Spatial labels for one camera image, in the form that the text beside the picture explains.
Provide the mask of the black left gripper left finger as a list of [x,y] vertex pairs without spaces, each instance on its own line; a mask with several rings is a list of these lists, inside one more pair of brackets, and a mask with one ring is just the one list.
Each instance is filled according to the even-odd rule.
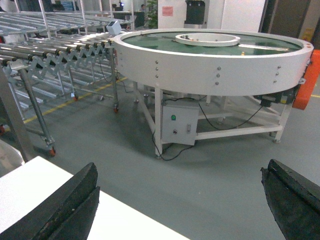
[[2,240],[86,240],[99,205],[98,172],[90,162],[0,234]]

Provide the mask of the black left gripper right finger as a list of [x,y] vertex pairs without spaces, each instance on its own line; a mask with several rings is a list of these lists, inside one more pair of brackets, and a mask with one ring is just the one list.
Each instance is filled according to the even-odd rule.
[[320,238],[320,187],[278,160],[261,168],[270,211],[287,240]]

